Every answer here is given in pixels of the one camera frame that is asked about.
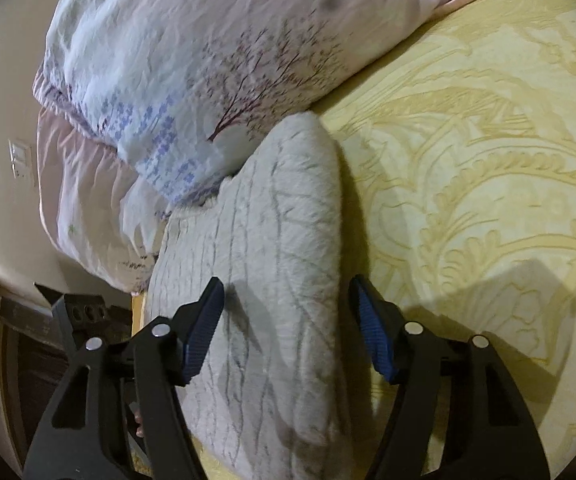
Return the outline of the person's hand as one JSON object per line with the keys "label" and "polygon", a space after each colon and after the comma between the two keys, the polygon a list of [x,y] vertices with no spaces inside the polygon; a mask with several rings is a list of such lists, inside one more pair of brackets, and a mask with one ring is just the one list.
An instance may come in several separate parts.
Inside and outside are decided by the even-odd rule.
{"label": "person's hand", "polygon": [[142,416],[142,413],[140,413],[138,408],[134,412],[134,418],[135,418],[135,422],[137,425],[137,428],[135,431],[136,437],[143,438],[144,437],[143,416]]}

